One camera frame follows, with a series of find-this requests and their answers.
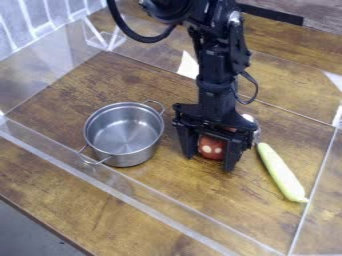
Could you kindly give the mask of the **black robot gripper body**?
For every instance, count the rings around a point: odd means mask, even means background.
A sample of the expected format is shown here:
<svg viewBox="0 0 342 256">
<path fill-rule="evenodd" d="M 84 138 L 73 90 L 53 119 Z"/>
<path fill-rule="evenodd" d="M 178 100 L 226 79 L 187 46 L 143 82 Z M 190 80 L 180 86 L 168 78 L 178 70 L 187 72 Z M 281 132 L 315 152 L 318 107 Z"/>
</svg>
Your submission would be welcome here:
<svg viewBox="0 0 342 256">
<path fill-rule="evenodd" d="M 199 136 L 207 134 L 223 140 L 234 134 L 248 134 L 252 138 L 258 127 L 236 111 L 236 103 L 240 101 L 236 80 L 210 83 L 198 78 L 196 85 L 198 102 L 172 105 L 174 126 L 190 127 Z"/>
</svg>

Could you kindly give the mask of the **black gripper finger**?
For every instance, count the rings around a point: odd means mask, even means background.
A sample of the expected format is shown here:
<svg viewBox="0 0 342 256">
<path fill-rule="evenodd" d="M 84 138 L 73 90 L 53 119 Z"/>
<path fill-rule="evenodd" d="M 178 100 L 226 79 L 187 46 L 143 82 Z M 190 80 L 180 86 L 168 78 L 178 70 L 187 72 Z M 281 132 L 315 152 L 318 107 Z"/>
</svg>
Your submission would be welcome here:
<svg viewBox="0 0 342 256">
<path fill-rule="evenodd" d="M 184 156 L 191 159 L 198 152 L 199 134 L 195 129 L 178 125 L 178 137 Z"/>
<path fill-rule="evenodd" d="M 240 160 L 243 152 L 251 148 L 252 138 L 248 134 L 234 134 L 226 139 L 223 168 L 226 171 L 232 171 L 236 163 Z"/>
</svg>

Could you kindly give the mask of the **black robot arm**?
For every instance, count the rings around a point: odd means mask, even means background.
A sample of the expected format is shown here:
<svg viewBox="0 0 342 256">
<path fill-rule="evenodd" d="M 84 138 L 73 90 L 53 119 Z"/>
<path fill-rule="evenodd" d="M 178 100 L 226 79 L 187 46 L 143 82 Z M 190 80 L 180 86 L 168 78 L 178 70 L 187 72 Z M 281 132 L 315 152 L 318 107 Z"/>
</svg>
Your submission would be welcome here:
<svg viewBox="0 0 342 256">
<path fill-rule="evenodd" d="M 223 140 L 223 168 L 230 171 L 252 146 L 256 124 L 238 112 L 238 78 L 247 78 L 251 52 L 243 17 L 235 0 L 140 0 L 148 15 L 166 24 L 187 27 L 199 64 L 198 102 L 172 105 L 183 154 L 196 154 L 199 137 Z"/>
</svg>

